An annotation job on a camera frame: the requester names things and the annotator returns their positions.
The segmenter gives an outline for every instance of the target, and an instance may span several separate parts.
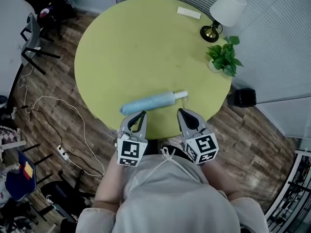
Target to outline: green tabletop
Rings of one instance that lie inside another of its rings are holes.
[[[75,78],[93,115],[112,129],[125,118],[120,108],[166,91],[188,91],[186,108],[208,120],[229,92],[231,78],[208,68],[200,29],[211,20],[177,13],[178,0],[127,0],[99,15],[87,28],[75,56]],[[223,45],[224,40],[214,43]],[[176,105],[148,111],[147,139],[180,135]]]

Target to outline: gray t-shirt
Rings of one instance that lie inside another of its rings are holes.
[[[264,214],[251,198],[229,202],[211,187],[199,166],[174,156],[144,156],[125,169],[124,202],[115,214],[87,208],[77,233],[268,233]]]

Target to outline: wooden floor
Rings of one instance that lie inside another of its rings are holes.
[[[85,119],[86,138],[90,147],[104,166],[107,166],[115,151],[113,140],[116,132],[92,116],[80,97],[74,77],[77,45],[94,18],[89,14],[81,14],[78,21],[75,19],[67,21],[62,27],[62,40],[58,40],[57,36],[52,34],[51,37],[55,42],[43,44],[42,49],[61,55],[61,59],[35,57],[34,61],[46,71],[46,76],[34,70],[20,83],[26,83],[28,86],[26,98],[28,105],[33,105],[42,95],[61,98],[74,105]],[[27,74],[30,70],[31,67],[26,66],[22,74]],[[14,98],[17,107],[24,105],[24,95],[25,88],[16,87]],[[36,109],[43,111],[50,123],[60,132],[66,150],[81,156],[93,167],[102,171],[100,164],[87,149],[83,122],[74,109],[61,101],[49,98],[41,99]],[[256,108],[228,107],[224,103],[220,111],[208,122],[215,131],[220,146],[217,160],[233,178],[237,179],[243,193],[258,201],[265,211],[290,170],[295,140],[284,138]],[[33,112],[30,117],[24,110],[18,110],[16,124],[21,128],[22,138],[27,140],[27,146],[41,144],[39,148],[27,152],[33,161],[47,154],[54,154],[52,158],[37,166],[38,180],[49,173],[53,173],[53,176],[40,184],[29,196],[34,206],[40,210],[48,205],[40,193],[40,187],[50,181],[59,180],[57,177],[59,170],[63,170],[64,176],[73,184],[79,169],[73,164],[66,163],[56,152],[60,138],[40,113]],[[180,137],[176,137],[173,141],[179,143]],[[88,172],[96,174],[80,159],[75,157],[72,159]],[[85,174],[82,182],[81,190],[94,193],[100,179]],[[46,219],[48,222],[40,221],[39,228],[35,232],[46,232],[52,224],[59,224],[62,218],[52,211],[46,215]]]

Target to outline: checkered cloth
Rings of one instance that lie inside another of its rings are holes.
[[[0,125],[0,141],[2,144],[16,142],[17,131]]]

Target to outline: white lampshade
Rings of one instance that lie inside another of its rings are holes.
[[[246,5],[245,0],[217,0],[209,12],[220,24],[232,27],[238,21]]]

